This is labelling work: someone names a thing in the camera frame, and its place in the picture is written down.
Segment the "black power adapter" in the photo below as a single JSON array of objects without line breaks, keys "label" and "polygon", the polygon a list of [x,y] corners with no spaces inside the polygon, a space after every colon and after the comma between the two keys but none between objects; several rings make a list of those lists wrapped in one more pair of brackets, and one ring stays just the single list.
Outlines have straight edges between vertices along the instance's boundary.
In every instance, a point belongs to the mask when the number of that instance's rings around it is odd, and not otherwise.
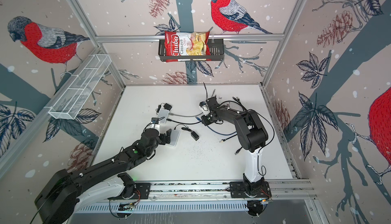
[{"label": "black power adapter", "polygon": [[181,126],[181,130],[189,132],[190,135],[191,135],[191,137],[192,137],[195,141],[198,141],[198,140],[199,140],[199,138],[200,138],[199,135],[198,135],[195,131],[191,130],[187,125],[179,124],[179,125],[175,126],[174,129],[176,130],[178,126]]}]

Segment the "black adapter with cord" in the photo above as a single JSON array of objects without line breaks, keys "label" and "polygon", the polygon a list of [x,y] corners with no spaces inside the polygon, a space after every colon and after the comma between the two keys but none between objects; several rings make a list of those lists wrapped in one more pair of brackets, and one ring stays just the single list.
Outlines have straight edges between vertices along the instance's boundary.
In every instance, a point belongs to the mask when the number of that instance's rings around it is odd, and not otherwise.
[{"label": "black adapter with cord", "polygon": [[158,105],[156,112],[159,113],[162,109],[170,111],[172,109],[172,105],[168,103],[161,103],[160,105]]}]

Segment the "black cable gold green plug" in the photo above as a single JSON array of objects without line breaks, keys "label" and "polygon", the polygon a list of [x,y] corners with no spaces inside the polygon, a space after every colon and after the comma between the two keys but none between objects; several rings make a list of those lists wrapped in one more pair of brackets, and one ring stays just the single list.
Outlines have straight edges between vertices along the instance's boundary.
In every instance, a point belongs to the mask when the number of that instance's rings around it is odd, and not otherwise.
[{"label": "black cable gold green plug", "polygon": [[247,135],[249,134],[250,130],[254,128],[254,120],[252,118],[252,115],[242,105],[240,99],[238,97],[232,97],[232,98],[234,102],[237,103],[245,112],[244,116],[240,112],[237,112],[237,115],[234,116],[233,119],[233,124],[235,125],[236,132],[239,138],[239,143],[241,145],[241,148],[239,148],[235,152],[235,155],[237,155],[243,149],[243,146],[247,147],[246,150],[249,149],[250,140],[248,139]]}]

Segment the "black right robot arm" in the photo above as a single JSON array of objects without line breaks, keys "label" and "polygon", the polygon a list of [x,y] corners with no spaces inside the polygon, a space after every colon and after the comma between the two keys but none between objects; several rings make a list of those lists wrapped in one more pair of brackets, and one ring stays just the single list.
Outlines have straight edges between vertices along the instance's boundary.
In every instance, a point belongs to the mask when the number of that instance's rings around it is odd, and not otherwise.
[{"label": "black right robot arm", "polygon": [[217,122],[228,122],[235,126],[236,135],[245,157],[244,182],[255,184],[264,177],[261,173],[262,153],[267,141],[268,132],[263,125],[260,115],[253,109],[247,109],[238,98],[218,103],[216,97],[207,98],[199,103],[203,112],[201,123],[204,126]]}]

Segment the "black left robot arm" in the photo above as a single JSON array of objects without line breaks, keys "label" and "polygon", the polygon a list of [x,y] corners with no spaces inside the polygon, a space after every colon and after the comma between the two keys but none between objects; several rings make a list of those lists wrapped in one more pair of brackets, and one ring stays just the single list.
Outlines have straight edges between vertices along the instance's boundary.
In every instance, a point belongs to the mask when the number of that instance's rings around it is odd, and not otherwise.
[{"label": "black left robot arm", "polygon": [[159,145],[171,142],[172,130],[160,133],[148,128],[141,138],[117,155],[74,172],[56,172],[35,199],[37,215],[44,224],[63,224],[74,212],[103,199],[132,199],[148,194],[127,171],[151,159]]}]

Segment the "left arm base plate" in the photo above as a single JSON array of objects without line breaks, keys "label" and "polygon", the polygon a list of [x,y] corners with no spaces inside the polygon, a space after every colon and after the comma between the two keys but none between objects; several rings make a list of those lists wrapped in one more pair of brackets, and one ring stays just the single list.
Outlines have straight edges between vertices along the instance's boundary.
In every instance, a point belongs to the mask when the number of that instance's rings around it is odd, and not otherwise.
[{"label": "left arm base plate", "polygon": [[150,183],[136,182],[132,187],[126,186],[119,196],[111,197],[109,200],[146,200],[149,197],[150,188]]}]

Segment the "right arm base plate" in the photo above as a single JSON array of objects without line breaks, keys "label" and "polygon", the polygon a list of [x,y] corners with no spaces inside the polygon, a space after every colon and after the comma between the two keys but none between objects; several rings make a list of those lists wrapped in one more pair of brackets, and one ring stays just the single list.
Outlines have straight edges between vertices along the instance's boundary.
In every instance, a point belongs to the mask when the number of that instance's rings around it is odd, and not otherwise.
[{"label": "right arm base plate", "polygon": [[272,196],[269,183],[262,179],[255,183],[239,182],[239,181],[230,182],[228,189],[231,198],[233,199],[244,199],[244,198],[269,199]]}]

